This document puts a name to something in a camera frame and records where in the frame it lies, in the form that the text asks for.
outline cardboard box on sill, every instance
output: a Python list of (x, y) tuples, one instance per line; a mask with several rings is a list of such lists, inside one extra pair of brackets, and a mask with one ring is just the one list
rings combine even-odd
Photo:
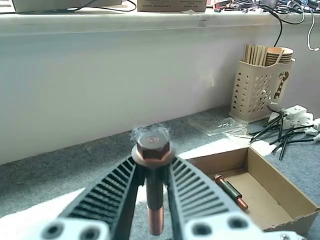
[(207, 0), (137, 0), (138, 12), (204, 12)]
[(308, 232), (319, 207), (251, 147), (189, 160), (211, 179), (225, 176), (248, 204), (248, 215), (266, 232)]

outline clear plastic bag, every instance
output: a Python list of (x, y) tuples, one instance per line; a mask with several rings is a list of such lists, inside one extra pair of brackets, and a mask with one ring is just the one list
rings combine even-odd
[(205, 113), (191, 116), (188, 122), (191, 126), (208, 136), (231, 133), (247, 127), (246, 123), (236, 121), (232, 117), (221, 119), (206, 115)]

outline pencil holder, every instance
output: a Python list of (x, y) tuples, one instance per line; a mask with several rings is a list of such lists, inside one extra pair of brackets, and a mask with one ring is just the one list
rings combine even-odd
[(269, 117), (267, 103), (271, 100), (281, 104), (293, 60), (290, 63), (275, 63), (271, 66), (239, 61), (229, 115), (247, 123)]

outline screw hole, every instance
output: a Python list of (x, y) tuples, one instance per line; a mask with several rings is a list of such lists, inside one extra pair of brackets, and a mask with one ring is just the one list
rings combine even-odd
[(97, 228), (88, 228), (81, 233), (81, 240), (97, 240), (100, 232)]
[(64, 226), (61, 223), (54, 223), (43, 231), (42, 237), (48, 240), (56, 239), (57, 237), (60, 236), (63, 229), (64, 229)]
[(197, 224), (193, 227), (192, 232), (196, 236), (205, 236), (211, 234), (211, 228), (205, 224)]
[(244, 229), (248, 226), (248, 223), (241, 218), (231, 218), (228, 222), (229, 227), (232, 229)]

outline bolt head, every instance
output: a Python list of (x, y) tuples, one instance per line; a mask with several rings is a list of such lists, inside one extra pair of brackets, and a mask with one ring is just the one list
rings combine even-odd
[(136, 143), (137, 150), (144, 160), (154, 159), (161, 161), (170, 151), (169, 139), (158, 131), (142, 134)]

